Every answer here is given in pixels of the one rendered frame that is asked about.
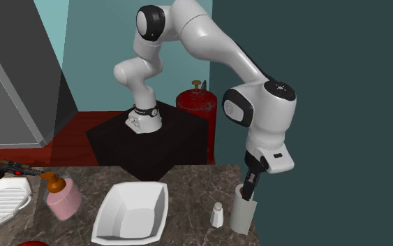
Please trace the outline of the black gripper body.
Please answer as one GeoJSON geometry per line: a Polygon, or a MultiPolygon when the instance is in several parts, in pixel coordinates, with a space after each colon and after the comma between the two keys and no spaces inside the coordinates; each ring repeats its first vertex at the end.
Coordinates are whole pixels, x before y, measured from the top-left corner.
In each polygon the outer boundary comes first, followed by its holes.
{"type": "Polygon", "coordinates": [[[250,178],[251,174],[257,176],[263,172],[267,172],[269,164],[266,158],[262,155],[259,159],[254,157],[250,152],[246,151],[244,157],[245,164],[248,166],[247,178],[250,178]]]}

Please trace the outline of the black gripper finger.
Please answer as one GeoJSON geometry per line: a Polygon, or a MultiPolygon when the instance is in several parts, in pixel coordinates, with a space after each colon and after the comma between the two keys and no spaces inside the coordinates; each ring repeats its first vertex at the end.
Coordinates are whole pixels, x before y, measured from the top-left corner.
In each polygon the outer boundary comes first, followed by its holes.
{"type": "Polygon", "coordinates": [[[261,172],[248,170],[240,194],[245,201],[250,201],[255,187],[258,185],[261,172]]]}

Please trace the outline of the white paper towel roll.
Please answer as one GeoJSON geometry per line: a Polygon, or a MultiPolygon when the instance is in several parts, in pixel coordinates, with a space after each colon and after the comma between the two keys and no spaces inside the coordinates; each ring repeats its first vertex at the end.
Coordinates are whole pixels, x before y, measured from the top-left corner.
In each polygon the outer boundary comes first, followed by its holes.
{"type": "Polygon", "coordinates": [[[247,235],[250,230],[257,202],[253,200],[253,195],[251,195],[248,201],[243,199],[241,193],[242,187],[243,184],[239,184],[235,187],[230,213],[230,228],[238,234],[247,235]]]}

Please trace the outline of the small white shaker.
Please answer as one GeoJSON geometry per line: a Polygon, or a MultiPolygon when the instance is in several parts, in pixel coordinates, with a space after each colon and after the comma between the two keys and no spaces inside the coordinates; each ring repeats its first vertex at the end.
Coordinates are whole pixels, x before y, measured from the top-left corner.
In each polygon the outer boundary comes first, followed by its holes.
{"type": "Polygon", "coordinates": [[[215,202],[214,207],[212,209],[212,214],[210,217],[210,223],[215,228],[220,228],[223,225],[224,216],[223,216],[223,206],[220,202],[215,202]]]}

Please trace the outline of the red gas cylinder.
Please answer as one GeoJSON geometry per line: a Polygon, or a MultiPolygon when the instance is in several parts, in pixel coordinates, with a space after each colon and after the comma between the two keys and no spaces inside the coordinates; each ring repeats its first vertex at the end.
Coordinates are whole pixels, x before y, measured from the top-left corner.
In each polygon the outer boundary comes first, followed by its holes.
{"type": "Polygon", "coordinates": [[[181,92],[176,100],[177,108],[208,120],[207,163],[214,165],[217,98],[207,90],[207,81],[193,80],[194,88],[181,92]]]}

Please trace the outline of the black robot stand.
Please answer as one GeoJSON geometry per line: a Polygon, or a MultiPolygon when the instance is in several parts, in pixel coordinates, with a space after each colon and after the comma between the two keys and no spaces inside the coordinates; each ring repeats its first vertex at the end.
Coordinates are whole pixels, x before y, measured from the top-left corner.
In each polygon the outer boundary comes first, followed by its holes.
{"type": "Polygon", "coordinates": [[[158,102],[162,127],[137,134],[125,121],[130,110],[86,131],[100,166],[120,166],[141,181],[158,181],[173,166],[205,165],[209,121],[158,102]]]}

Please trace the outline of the white angular bowl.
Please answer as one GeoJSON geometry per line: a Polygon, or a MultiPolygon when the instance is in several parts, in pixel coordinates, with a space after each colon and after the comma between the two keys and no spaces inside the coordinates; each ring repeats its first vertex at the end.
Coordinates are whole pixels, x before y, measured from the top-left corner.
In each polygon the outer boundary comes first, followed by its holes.
{"type": "Polygon", "coordinates": [[[168,198],[166,183],[114,184],[98,209],[91,241],[104,246],[158,242],[168,216],[168,198]]]}

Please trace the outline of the pink soap dispenser bottle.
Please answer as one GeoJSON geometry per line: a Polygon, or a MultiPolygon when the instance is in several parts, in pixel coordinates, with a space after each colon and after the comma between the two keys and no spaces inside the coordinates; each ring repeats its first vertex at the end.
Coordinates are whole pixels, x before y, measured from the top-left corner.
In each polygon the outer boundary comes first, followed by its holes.
{"type": "Polygon", "coordinates": [[[47,180],[43,200],[55,217],[59,221],[72,217],[82,202],[82,195],[73,178],[68,174],[57,175],[54,172],[41,173],[40,178],[47,180]]]}

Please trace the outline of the black tool with red button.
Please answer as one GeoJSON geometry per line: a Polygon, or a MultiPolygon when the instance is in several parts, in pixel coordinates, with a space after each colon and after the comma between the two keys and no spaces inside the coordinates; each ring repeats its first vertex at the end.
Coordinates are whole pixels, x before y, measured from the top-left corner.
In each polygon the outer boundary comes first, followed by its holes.
{"type": "Polygon", "coordinates": [[[40,174],[43,173],[43,171],[33,168],[30,165],[20,164],[6,159],[2,159],[0,161],[0,164],[1,164],[0,179],[3,178],[7,173],[11,173],[16,176],[21,176],[21,175],[39,176],[40,174]]]}

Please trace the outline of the white ridged tray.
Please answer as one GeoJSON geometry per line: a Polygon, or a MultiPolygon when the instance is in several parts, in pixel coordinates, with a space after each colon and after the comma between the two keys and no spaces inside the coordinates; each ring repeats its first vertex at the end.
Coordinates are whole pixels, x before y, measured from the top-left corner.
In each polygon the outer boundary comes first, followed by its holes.
{"type": "Polygon", "coordinates": [[[32,199],[32,189],[27,178],[0,179],[0,226],[14,218],[32,199]]]}

